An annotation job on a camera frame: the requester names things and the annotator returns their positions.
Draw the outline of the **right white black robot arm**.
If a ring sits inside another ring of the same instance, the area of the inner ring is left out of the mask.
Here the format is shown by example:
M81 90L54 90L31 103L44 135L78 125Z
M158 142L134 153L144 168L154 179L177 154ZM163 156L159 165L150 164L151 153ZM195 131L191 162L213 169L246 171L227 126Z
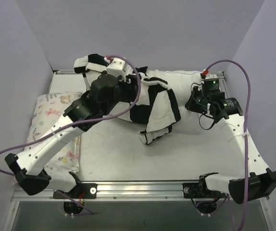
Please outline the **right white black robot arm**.
M191 85L185 108L212 119L232 148L236 160L243 165L240 176L218 172L199 177L198 193L208 197L213 192L225 193L237 204L268 197L276 188L276 171L259 154L245 126L245 114L236 98L227 98L220 90L219 79L211 78Z

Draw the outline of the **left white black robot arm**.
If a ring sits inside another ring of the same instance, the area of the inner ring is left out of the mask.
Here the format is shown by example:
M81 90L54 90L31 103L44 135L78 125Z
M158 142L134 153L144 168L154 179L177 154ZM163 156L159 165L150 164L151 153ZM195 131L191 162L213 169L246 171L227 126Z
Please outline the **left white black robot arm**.
M65 109L50 131L32 142L27 150L5 157L19 186L28 195L53 189L63 191L71 198L78 197L81 194L79 177L70 170L52 169L48 162L74 138L108 119L108 114L119 102L134 105L140 90L138 74L128 75L125 80L107 73L97 77L90 90Z

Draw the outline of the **white pillow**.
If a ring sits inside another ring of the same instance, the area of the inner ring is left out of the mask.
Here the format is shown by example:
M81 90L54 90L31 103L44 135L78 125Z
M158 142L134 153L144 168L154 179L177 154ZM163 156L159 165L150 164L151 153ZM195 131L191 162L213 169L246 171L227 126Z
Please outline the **white pillow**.
M199 84L200 72L138 70L141 92L137 103L120 119L146 125L151 132L167 128L181 120L179 107L191 95L192 84Z

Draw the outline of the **black white checkered pillowcase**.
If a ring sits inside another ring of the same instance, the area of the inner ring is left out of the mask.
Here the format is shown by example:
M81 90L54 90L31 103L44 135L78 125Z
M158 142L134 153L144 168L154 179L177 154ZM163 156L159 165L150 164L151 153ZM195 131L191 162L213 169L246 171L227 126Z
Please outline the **black white checkered pillowcase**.
M173 124L181 119L175 93L168 82L160 77L148 76L147 69L146 66L133 69L122 59L96 53L74 62L74 71L83 75L87 89L103 72L120 77L123 98L110 115L145 125L145 129L138 134L145 145L171 133Z

